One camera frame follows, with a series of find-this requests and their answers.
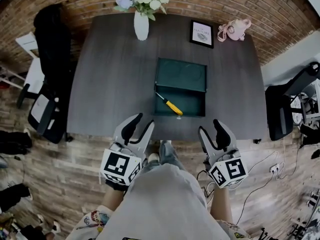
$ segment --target power outlet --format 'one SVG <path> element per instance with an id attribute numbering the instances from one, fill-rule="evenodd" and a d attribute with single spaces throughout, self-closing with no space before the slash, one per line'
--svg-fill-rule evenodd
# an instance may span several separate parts
<path id="1" fill-rule="evenodd" d="M 277 170 L 279 170 L 279 168 L 280 168 L 280 164 L 276 163 L 275 165 L 270 167 L 270 173 L 276 173 Z"/>

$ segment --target brick wall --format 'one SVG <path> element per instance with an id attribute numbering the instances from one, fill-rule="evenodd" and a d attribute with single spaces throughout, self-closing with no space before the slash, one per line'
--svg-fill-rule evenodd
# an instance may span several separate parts
<path id="1" fill-rule="evenodd" d="M 34 31 L 37 12 L 50 4 L 63 3 L 66 24 L 75 41 L 72 54 L 77 57 L 93 17 L 119 13 L 113 10 L 115 0 L 1 0 L 0 58 L 16 63 L 25 71 L 30 56 L 15 38 Z M 169 14 L 186 15 L 218 23 L 235 18 L 250 18 L 248 33 L 253 36 L 262 65 L 271 61 L 299 40 L 320 27 L 320 19 L 307 0 L 170 0 Z"/>

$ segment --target black frame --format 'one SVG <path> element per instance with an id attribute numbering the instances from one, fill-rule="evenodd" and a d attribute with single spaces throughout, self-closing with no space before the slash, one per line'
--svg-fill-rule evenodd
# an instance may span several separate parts
<path id="1" fill-rule="evenodd" d="M 205 25 L 205 26 L 208 26 L 208 27 L 211 28 L 211 45 L 203 43 L 203 42 L 195 41 L 195 40 L 192 39 L 194 23 L 199 23 L 199 24 L 202 24 L 202 25 Z M 194 43 L 194 44 L 197 44 L 197 45 L 200 45 L 200 46 L 205 46 L 205 47 L 209 47 L 209 48 L 213 49 L 214 48 L 214 27 L 212 25 L 209 25 L 209 24 L 206 24 L 206 23 L 203 23 L 203 22 L 196 21 L 196 20 L 192 19 L 191 20 L 191 25 L 190 25 L 190 43 Z"/>

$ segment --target sleeve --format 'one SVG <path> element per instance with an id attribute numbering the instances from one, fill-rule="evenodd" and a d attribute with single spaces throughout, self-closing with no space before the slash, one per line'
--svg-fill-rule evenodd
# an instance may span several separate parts
<path id="1" fill-rule="evenodd" d="M 223 220 L 217 220 L 220 227 L 226 232 L 226 234 L 230 237 L 230 240 L 249 240 L 252 237 L 244 231 L 242 228 L 238 227 L 229 222 L 225 222 Z"/>
<path id="2" fill-rule="evenodd" d="M 86 214 L 73 228 L 66 240 L 96 239 L 105 228 L 113 211 L 100 205 L 96 210 Z"/>

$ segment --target dark gray table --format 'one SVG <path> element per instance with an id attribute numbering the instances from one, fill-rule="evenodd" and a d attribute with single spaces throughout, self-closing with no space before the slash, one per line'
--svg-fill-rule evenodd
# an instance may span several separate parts
<path id="1" fill-rule="evenodd" d="M 144 114 L 136 133 L 151 119 L 153 140 L 198 140 L 203 126 L 215 139 L 213 119 L 221 120 L 238 140 L 260 139 L 267 130 L 265 92 L 260 64 L 250 35 L 244 41 L 216 38 L 214 49 L 189 42 L 190 17 L 155 15 L 147 40 L 134 32 L 134 14 L 93 19 L 76 68 L 67 131 L 112 136 L 131 115 Z M 154 116 L 158 58 L 207 65 L 205 117 Z"/>

